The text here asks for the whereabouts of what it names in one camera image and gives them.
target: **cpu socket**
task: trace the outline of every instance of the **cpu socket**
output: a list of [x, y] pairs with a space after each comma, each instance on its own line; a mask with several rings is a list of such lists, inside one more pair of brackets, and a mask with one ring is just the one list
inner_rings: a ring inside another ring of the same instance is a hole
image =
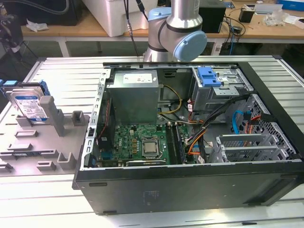
[[142, 139], [142, 155], [147, 159], [159, 157], [158, 139]]

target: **ram slot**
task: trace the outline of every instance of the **ram slot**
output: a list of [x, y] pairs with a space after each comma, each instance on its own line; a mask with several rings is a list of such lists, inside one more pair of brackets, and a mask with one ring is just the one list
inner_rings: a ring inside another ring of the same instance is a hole
[[184, 148], [181, 143], [179, 128], [177, 125], [175, 125], [173, 126], [172, 129], [173, 129], [174, 145], [176, 148], [178, 164], [185, 164], [187, 160], [186, 160]]
[[176, 152], [175, 152], [174, 142], [173, 142], [174, 138], [172, 135], [172, 128], [170, 126], [168, 126], [167, 123], [166, 123], [166, 137], [167, 137], [170, 164], [175, 165], [175, 164], [177, 164], [177, 157], [176, 157]]

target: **motherboard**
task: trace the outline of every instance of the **motherboard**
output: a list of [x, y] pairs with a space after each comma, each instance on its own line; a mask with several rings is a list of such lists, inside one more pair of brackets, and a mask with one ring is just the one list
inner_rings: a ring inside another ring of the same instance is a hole
[[181, 145], [189, 137], [187, 126], [180, 124], [179, 136], [168, 134], [171, 128], [167, 124], [159, 125], [117, 125], [115, 127], [114, 147], [112, 151], [101, 151], [101, 159], [121, 160], [134, 163], [138, 161], [162, 161], [170, 165], [172, 161], [172, 141], [178, 137]]

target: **floor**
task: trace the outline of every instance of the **floor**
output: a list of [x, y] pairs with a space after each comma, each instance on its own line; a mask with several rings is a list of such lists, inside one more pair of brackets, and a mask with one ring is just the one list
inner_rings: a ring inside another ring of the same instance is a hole
[[[29, 48], [38, 57], [61, 57], [61, 51], [57, 42], [32, 41], [26, 42]], [[68, 48], [73, 57], [91, 56], [134, 56], [135, 52], [131, 42], [103, 42], [103, 51], [97, 51], [96, 42], [68, 42]], [[137, 42], [139, 54], [142, 55], [148, 46], [147, 42]], [[204, 55], [210, 55], [212, 43], [208, 43]], [[30, 65], [36, 62], [36, 57], [24, 45], [21, 47], [24, 63], [18, 62], [6, 54], [0, 59], [0, 79], [22, 81], [30, 70]], [[228, 55], [230, 45], [222, 48], [221, 55]], [[233, 55], [280, 55], [290, 64], [301, 76], [304, 76], [304, 46], [296, 45], [290, 47], [286, 44], [235, 44]], [[0, 111], [5, 107], [7, 100], [0, 95]]]

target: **blue hard drive label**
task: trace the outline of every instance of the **blue hard drive label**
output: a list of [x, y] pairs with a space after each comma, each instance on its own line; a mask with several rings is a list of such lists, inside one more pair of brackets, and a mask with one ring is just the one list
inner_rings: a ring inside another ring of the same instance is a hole
[[39, 106], [37, 96], [16, 96], [16, 102], [22, 113], [32, 121], [46, 121], [48, 116], [42, 107]]

